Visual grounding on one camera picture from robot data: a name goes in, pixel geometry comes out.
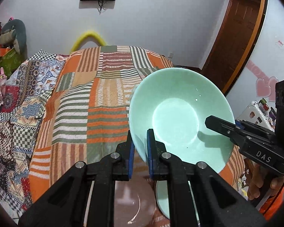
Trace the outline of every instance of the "pink plate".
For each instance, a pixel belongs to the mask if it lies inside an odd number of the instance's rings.
[[[156,198],[143,177],[133,176],[128,182],[116,181],[114,205],[115,227],[144,227],[154,215]]]

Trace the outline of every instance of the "mint green bowl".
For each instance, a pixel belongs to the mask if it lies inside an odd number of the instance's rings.
[[[166,68],[147,76],[135,90],[129,108],[133,143],[147,161],[147,130],[182,161],[204,161],[219,173],[228,162],[233,144],[205,126],[214,115],[234,123],[231,108],[221,91],[207,78],[183,68]],[[169,218],[167,184],[157,182],[156,198]]]

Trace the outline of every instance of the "stuffed toy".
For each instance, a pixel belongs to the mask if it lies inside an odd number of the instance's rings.
[[[3,67],[0,68],[0,99],[3,100],[3,97],[5,96],[5,82],[7,80],[7,77],[4,74]]]
[[[25,25],[19,19],[7,22],[1,30],[0,44],[4,46],[14,45],[16,52],[23,55],[26,46]]]

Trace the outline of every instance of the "bed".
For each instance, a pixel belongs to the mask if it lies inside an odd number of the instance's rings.
[[[0,203],[15,222],[75,162],[99,161],[126,140],[130,95],[147,75],[173,67],[132,46],[71,55],[39,51],[7,81],[0,112]],[[234,188],[244,170],[237,147],[220,175]],[[134,174],[148,177],[135,152]],[[169,220],[158,207],[148,226]]]

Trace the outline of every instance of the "finger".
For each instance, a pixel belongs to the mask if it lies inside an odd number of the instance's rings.
[[[250,195],[252,195],[254,198],[258,198],[260,196],[260,190],[257,185],[255,185],[253,182],[248,187],[248,192]]]
[[[277,177],[271,181],[270,187],[276,191],[279,191],[283,183],[284,183],[284,177]]]
[[[256,164],[253,171],[253,178],[251,180],[258,188],[261,188],[264,184],[263,177],[260,172],[260,165]]]
[[[247,196],[248,196],[249,200],[251,200],[251,201],[254,199],[254,197],[251,195],[251,193],[249,191],[247,192]]]
[[[278,193],[279,191],[278,190],[272,190],[271,191],[271,195],[270,196],[276,196],[276,194]]]

